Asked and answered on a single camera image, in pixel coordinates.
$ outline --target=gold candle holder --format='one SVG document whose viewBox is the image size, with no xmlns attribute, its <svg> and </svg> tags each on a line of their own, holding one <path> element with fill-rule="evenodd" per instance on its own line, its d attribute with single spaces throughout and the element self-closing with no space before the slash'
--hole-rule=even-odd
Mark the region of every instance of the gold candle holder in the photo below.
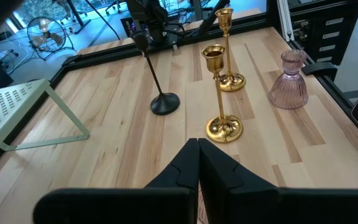
<svg viewBox="0 0 358 224">
<path fill-rule="evenodd" d="M 227 74 L 221 76 L 220 87 L 222 91 L 236 91 L 246 85 L 244 76 L 231 71 L 230 66 L 230 47 L 229 47 L 229 29 L 231 27 L 232 8 L 223 8 L 215 12 L 219 20 L 219 27 L 223 30 L 223 37 L 226 41 Z"/>
<path fill-rule="evenodd" d="M 223 113 L 219 72 L 223 69 L 223 54 L 225 50 L 222 45 L 215 44 L 201 51 L 202 56 L 206 59 L 208 70 L 214 74 L 219 103 L 219 116 L 208 122 L 206 125 L 206 135 L 212 141 L 218 143 L 232 142 L 242 134 L 242 123 L 240 119 L 233 115 L 224 115 Z"/>
</svg>

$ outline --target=ribbed glass vase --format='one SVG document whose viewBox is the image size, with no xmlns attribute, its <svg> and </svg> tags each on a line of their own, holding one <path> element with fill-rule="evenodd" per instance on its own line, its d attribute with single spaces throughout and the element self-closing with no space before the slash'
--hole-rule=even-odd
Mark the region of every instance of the ribbed glass vase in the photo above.
<svg viewBox="0 0 358 224">
<path fill-rule="evenodd" d="M 306 55 L 301 50 L 288 50 L 281 54 L 284 73 L 280 75 L 268 93 L 268 100 L 283 109 L 299 108 L 308 101 L 308 91 L 299 74 Z"/>
</svg>

